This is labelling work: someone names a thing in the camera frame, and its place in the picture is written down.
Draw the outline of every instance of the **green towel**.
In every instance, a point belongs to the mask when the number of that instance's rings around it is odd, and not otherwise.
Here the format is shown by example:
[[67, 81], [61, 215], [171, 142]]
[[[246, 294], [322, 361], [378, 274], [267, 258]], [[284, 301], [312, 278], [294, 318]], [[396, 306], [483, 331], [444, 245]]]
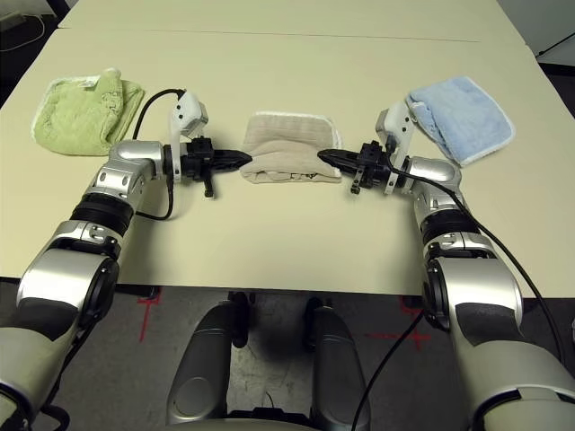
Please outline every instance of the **green towel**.
[[138, 84], [119, 77], [119, 70], [107, 69], [96, 84], [94, 77], [52, 83], [32, 125], [36, 142], [55, 153], [106, 155], [144, 97]]

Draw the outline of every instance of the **red tape mark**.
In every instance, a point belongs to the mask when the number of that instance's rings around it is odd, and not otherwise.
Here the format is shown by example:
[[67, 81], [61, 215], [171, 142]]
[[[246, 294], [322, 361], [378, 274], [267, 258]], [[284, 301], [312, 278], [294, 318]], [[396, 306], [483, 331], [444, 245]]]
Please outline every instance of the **red tape mark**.
[[[409, 314], [411, 316], [411, 320], [413, 321], [415, 317], [420, 313], [421, 308], [410, 308], [405, 305], [403, 300], [403, 296], [399, 297], [399, 304], [400, 310], [404, 314]], [[401, 337], [402, 334], [388, 334], [384, 332], [370, 332], [368, 334], [364, 334], [365, 337], [370, 339], [398, 339]], [[431, 339], [431, 336], [428, 334], [419, 334], [417, 331], [417, 327], [413, 330], [413, 332], [407, 336], [407, 339], [412, 339], [415, 343], [415, 348], [418, 352], [421, 351], [421, 341]]]
[[146, 336], [147, 319], [150, 316], [150, 309], [152, 308], [152, 305], [158, 305], [160, 303], [160, 296], [162, 296], [161, 287], [158, 289], [158, 295], [154, 299], [144, 299], [144, 298], [137, 299], [137, 303], [144, 303], [146, 305], [146, 311], [144, 312], [144, 321], [142, 321], [142, 329], [140, 330], [140, 339], [139, 339], [140, 343], [144, 341], [144, 337]]

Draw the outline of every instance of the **folded towel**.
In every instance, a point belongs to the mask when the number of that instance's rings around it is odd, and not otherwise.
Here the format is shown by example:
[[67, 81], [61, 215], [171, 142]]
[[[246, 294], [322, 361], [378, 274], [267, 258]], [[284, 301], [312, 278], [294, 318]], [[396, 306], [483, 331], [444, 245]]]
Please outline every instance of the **folded towel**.
[[138, 84], [119, 77], [119, 70], [107, 69], [52, 82], [32, 123], [34, 140], [55, 153], [106, 155], [144, 97]]
[[341, 148], [340, 135], [326, 117], [257, 112], [243, 141], [243, 151], [253, 160], [242, 166], [240, 173], [253, 183], [340, 182], [340, 170], [317, 156], [326, 148]]
[[406, 101], [420, 127], [460, 166], [502, 148], [515, 136], [497, 102], [466, 76], [414, 90]]

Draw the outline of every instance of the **white table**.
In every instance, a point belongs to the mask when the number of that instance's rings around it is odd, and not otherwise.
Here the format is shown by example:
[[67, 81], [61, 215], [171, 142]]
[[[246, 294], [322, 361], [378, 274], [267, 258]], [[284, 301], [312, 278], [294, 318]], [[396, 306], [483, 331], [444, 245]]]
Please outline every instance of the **white table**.
[[[508, 113], [517, 137], [464, 169], [465, 197], [544, 295], [573, 296], [575, 121], [527, 47], [167, 31], [58, 30], [22, 78], [0, 111], [3, 277], [22, 274], [105, 160], [53, 154], [31, 140], [42, 94], [54, 78], [108, 66], [147, 96], [167, 87], [194, 91], [220, 148], [239, 147], [256, 110], [286, 110], [330, 116], [345, 147], [358, 150], [376, 138], [379, 111], [410, 89], [470, 75]], [[149, 110], [141, 138], [167, 142], [172, 106], [165, 98]], [[410, 153], [441, 156], [420, 132]], [[168, 222], [134, 219], [120, 282], [420, 292], [421, 244], [408, 198], [379, 190], [352, 196], [349, 179], [253, 185], [231, 172], [214, 183], [214, 201], [203, 198], [200, 183], [177, 186]], [[145, 209], [164, 211], [164, 193], [158, 183]]]
[[80, 0], [60, 27], [524, 43], [496, 0]]

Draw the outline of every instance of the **blue towel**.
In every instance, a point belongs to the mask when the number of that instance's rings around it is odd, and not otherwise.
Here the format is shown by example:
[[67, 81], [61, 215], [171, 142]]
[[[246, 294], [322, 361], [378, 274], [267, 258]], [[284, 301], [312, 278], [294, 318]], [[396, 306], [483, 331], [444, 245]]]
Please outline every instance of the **blue towel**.
[[499, 150], [515, 136], [505, 112], [467, 76], [414, 90], [406, 101], [420, 127], [460, 166]]

